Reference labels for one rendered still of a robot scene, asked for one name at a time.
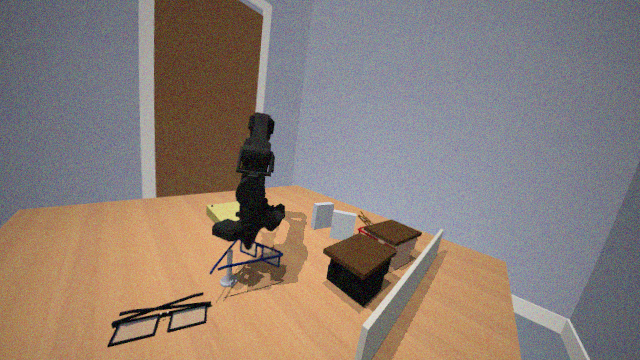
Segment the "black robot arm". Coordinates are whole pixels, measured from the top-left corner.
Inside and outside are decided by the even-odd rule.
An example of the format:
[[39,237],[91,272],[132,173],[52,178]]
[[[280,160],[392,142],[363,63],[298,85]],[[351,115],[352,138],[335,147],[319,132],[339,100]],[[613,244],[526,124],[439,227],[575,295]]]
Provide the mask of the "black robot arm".
[[[269,114],[254,112],[249,116],[248,129],[250,137],[240,146],[236,165],[237,173],[242,173],[241,181],[235,191],[236,201],[243,207],[254,208],[250,223],[258,222],[272,232],[285,217],[283,204],[268,205],[265,199],[265,176],[271,177],[274,171],[275,156],[269,142],[274,131],[275,121]],[[240,164],[242,161],[242,166]],[[269,170],[267,168],[269,165]],[[264,200],[264,201],[263,201]],[[263,204],[260,206],[260,204]]]

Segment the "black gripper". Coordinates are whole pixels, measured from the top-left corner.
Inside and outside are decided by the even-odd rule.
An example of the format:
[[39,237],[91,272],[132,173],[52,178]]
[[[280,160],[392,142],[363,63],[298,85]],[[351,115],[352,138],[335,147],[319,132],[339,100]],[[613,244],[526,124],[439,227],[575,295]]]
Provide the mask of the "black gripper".
[[233,221],[226,219],[214,224],[212,227],[212,235],[227,241],[234,241],[241,238],[246,249],[250,250],[251,241],[255,241],[259,230],[263,228],[258,222],[255,224],[250,223],[253,209],[254,208],[243,207],[239,204],[239,211],[236,213],[236,217],[239,217],[239,220]]

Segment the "black-framed glasses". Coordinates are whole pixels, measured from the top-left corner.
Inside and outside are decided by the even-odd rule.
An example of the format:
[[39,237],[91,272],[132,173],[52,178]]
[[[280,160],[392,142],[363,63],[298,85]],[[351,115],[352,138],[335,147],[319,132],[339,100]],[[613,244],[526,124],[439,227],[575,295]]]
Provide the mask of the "black-framed glasses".
[[[114,330],[113,332],[114,334],[112,338],[109,340],[109,344],[107,347],[109,348],[111,346],[115,346],[118,344],[121,345],[127,342],[137,341],[147,337],[154,337],[156,328],[158,326],[158,323],[161,317],[171,316],[168,324],[168,328],[166,331],[167,333],[206,323],[207,307],[211,306],[211,301],[191,303],[191,304],[185,304],[185,305],[172,305],[172,304],[183,302],[187,299],[190,299],[196,296],[201,297],[203,296],[203,293],[192,294],[182,299],[176,300],[174,302],[168,302],[164,305],[161,305],[155,308],[142,308],[142,309],[135,309],[133,311],[130,310],[130,311],[120,312],[119,316],[129,314],[129,313],[131,314],[138,313],[138,314],[130,315],[123,319],[112,322],[111,328],[116,328],[116,327],[117,328]],[[176,309],[172,311],[167,311],[165,313],[160,313],[160,314],[157,313],[157,314],[149,315],[146,317],[138,318],[139,316],[145,315],[152,311],[160,311],[160,310],[167,310],[167,309],[180,308],[180,307],[181,309]]]

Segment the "long white flat bar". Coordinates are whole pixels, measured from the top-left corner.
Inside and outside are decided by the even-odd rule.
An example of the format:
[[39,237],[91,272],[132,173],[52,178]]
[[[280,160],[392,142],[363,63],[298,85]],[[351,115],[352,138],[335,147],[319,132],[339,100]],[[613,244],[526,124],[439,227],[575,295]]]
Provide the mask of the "long white flat bar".
[[362,324],[354,360],[372,360],[436,257],[443,230],[440,228],[391,292]]

